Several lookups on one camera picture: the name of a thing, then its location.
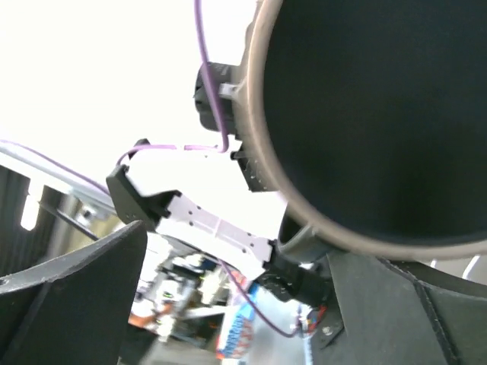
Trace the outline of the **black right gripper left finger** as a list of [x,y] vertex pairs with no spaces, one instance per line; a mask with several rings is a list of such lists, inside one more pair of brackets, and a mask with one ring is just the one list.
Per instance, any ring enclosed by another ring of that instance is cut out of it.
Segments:
[[1,362],[115,364],[147,244],[132,222],[82,249],[1,279]]

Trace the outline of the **black orange patterned mug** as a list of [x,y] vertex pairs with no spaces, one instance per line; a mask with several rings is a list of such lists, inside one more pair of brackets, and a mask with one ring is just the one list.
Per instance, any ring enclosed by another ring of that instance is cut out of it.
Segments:
[[340,249],[486,251],[486,3],[261,1],[241,138],[294,219]]

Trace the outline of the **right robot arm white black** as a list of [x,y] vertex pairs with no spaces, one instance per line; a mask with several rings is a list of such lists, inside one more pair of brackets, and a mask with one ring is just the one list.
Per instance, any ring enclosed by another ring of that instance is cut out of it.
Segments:
[[176,152],[172,164],[208,168],[218,182],[202,181],[208,199],[190,193],[183,175],[150,181],[154,144],[139,141],[101,185],[32,148],[2,141],[1,153],[52,177],[73,193],[126,223],[142,221],[185,254],[202,253],[239,270],[261,287],[265,306],[297,310],[291,329],[265,328],[238,357],[295,359],[299,364],[484,364],[486,287],[436,268],[343,252],[315,232],[284,252],[263,225],[288,218],[283,199],[268,186],[251,192],[252,170],[236,171],[227,154],[204,146]]

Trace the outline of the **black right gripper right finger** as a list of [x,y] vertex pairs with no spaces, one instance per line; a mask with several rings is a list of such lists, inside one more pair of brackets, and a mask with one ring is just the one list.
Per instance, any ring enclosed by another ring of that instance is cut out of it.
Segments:
[[418,262],[329,255],[344,324],[332,364],[484,364],[486,287]]

